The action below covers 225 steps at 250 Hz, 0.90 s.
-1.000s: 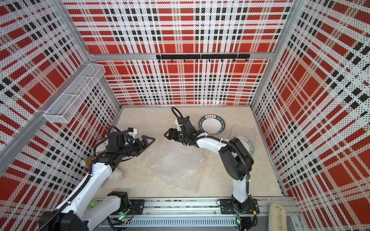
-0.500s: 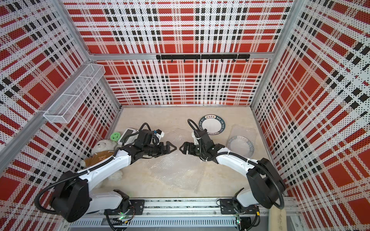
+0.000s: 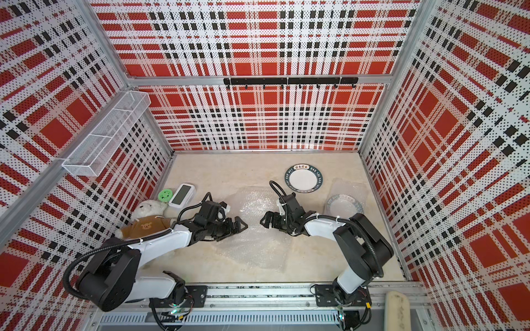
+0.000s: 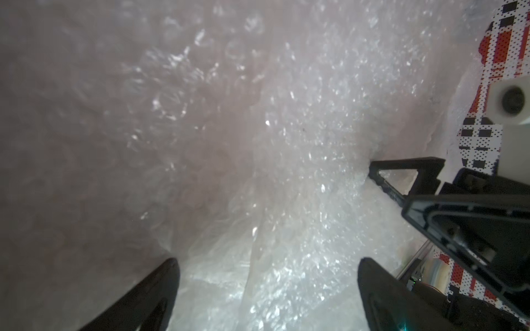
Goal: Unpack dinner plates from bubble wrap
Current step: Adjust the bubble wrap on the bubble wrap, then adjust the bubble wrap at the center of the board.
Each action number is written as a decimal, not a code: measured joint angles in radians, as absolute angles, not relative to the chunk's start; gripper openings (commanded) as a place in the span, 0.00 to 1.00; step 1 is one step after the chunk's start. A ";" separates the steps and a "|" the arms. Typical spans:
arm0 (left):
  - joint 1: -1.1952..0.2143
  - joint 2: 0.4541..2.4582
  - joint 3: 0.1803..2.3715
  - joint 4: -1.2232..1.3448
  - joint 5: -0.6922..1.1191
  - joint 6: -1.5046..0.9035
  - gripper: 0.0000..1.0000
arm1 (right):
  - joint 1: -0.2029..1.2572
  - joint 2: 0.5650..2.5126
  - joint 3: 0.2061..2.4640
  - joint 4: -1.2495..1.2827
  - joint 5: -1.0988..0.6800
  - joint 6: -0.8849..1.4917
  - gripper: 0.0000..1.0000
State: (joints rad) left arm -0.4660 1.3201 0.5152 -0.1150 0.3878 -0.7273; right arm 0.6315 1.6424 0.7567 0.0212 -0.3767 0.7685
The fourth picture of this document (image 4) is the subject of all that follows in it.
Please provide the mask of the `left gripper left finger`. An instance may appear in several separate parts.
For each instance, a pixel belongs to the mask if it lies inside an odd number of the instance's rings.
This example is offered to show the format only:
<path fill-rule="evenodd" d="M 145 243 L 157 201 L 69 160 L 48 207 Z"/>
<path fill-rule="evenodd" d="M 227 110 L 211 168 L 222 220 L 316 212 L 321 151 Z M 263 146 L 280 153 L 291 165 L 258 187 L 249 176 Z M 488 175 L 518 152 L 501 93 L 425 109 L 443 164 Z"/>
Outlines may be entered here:
<path fill-rule="evenodd" d="M 180 281 L 177 259 L 165 260 L 82 330 L 166 330 Z"/>

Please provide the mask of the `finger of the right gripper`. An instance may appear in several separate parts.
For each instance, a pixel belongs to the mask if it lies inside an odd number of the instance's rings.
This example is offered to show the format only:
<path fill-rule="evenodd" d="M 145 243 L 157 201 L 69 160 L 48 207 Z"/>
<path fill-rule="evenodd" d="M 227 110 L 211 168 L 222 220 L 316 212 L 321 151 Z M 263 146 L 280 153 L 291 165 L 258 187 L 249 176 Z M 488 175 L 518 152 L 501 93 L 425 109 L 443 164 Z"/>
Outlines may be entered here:
<path fill-rule="evenodd" d="M 415 195 L 402 216 L 521 317 L 529 317 L 529 196 Z"/>
<path fill-rule="evenodd" d="M 445 160 L 437 157 L 372 161 L 369 179 L 403 207 L 409 197 L 436 193 L 444 164 Z"/>

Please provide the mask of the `bubble wrap of orange plate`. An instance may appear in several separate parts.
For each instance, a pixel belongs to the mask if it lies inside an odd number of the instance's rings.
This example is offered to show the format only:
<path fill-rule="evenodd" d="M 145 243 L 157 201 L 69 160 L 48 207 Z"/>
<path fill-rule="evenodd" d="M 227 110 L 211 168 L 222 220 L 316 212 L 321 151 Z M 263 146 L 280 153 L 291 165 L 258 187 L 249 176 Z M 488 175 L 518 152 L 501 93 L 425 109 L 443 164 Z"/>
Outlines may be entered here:
<path fill-rule="evenodd" d="M 366 330 L 424 242 L 368 179 L 455 153 L 496 1 L 3 1 L 1 329 L 78 330 L 164 259 L 170 330 Z"/>

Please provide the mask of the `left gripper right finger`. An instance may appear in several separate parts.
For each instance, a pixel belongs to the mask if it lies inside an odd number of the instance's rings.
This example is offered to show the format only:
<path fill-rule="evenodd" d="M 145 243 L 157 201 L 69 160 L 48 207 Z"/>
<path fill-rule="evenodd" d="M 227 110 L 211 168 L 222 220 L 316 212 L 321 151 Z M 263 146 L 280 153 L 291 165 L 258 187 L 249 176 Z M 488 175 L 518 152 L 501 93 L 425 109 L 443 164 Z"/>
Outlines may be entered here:
<path fill-rule="evenodd" d="M 357 283 L 370 330 L 455 329 L 371 258 L 360 261 Z"/>

